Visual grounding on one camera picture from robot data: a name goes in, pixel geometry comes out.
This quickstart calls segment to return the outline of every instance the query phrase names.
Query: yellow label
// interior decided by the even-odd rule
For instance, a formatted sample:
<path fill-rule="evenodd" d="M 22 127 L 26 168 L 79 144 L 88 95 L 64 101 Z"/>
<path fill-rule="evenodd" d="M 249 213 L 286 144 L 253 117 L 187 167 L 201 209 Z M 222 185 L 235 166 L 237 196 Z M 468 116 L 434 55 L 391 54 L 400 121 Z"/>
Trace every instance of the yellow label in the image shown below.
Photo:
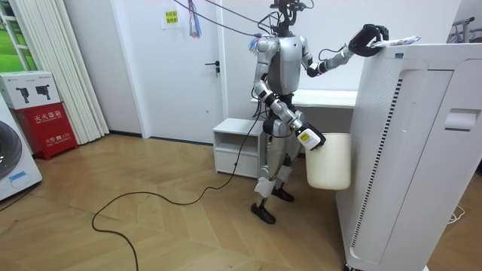
<path fill-rule="evenodd" d="M 166 12 L 166 22 L 168 24 L 173 24 L 178 22 L 178 12 L 177 11 L 167 11 Z"/>
<path fill-rule="evenodd" d="M 310 139 L 310 136 L 307 133 L 304 133 L 303 135 L 300 136 L 300 139 L 306 142 L 308 141 L 308 139 Z"/>

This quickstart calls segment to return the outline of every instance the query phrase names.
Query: air purifier vent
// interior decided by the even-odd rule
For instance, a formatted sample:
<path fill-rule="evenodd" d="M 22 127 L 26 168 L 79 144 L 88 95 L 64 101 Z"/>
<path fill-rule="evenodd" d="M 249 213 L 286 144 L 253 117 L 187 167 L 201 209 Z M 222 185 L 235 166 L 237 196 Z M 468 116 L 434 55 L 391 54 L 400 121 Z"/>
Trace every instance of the air purifier vent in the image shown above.
<path fill-rule="evenodd" d="M 358 221 L 356 222 L 355 234 L 353 235 L 353 240 L 352 240 L 352 248 L 355 247 L 356 240 L 358 238 L 358 232 L 360 231 L 360 226 L 362 225 L 363 216 L 365 215 L 365 210 L 366 210 L 367 204 L 368 204 L 368 198 L 370 197 L 371 188 L 374 185 L 374 179 L 375 179 L 375 175 L 377 174 L 378 164 L 380 163 L 380 157 L 381 157 L 382 152 L 383 152 L 383 146 L 385 145 L 386 136 L 389 132 L 390 123 L 392 122 L 392 117 L 393 117 L 393 111 L 395 110 L 395 105 L 397 104 L 398 94 L 400 93 L 402 83 L 403 83 L 403 79 L 398 79 L 397 87 L 395 88 L 395 94 L 393 95 L 392 104 L 390 105 L 389 115 L 386 118 L 385 128 L 383 129 L 382 138 L 381 138 L 380 144 L 378 146 L 378 152 L 377 152 L 377 156 L 375 158 L 374 167 L 371 170 L 370 181 L 368 182 L 367 191 L 365 192 L 365 198 L 363 199 L 363 205 L 361 206 L 360 215 L 358 217 Z"/>

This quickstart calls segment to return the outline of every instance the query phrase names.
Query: washing machine door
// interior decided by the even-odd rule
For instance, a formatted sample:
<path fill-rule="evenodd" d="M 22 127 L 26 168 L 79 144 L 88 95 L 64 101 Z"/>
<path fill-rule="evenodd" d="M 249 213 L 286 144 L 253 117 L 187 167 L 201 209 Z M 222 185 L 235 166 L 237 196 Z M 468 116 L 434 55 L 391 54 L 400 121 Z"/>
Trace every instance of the washing machine door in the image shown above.
<path fill-rule="evenodd" d="M 0 180 L 7 176 L 22 157 L 22 141 L 6 123 L 0 121 Z"/>

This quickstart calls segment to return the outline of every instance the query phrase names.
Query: white cabinet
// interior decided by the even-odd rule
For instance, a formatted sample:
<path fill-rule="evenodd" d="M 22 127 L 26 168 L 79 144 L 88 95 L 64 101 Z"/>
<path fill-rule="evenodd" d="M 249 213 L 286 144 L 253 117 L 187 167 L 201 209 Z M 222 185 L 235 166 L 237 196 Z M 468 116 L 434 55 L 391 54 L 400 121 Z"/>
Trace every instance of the white cabinet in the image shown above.
<path fill-rule="evenodd" d="M 213 129 L 216 172 L 233 173 L 241 144 L 253 125 L 234 174 L 258 178 L 260 168 L 266 164 L 266 134 L 260 120 L 229 118 Z"/>

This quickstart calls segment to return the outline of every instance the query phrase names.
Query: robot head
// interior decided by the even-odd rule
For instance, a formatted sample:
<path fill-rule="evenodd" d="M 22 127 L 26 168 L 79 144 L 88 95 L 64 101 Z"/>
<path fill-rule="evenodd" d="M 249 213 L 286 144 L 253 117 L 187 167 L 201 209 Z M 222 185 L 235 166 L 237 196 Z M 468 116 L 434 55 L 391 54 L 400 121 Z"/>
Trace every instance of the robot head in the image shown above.
<path fill-rule="evenodd" d="M 283 21 L 279 22 L 277 26 L 271 26 L 271 29 L 278 36 L 290 36 L 289 26 L 294 26 L 296 23 L 298 11 L 303 11 L 308 8 L 300 0 L 274 0 L 274 4 L 270 8 L 276 8 L 283 15 Z"/>

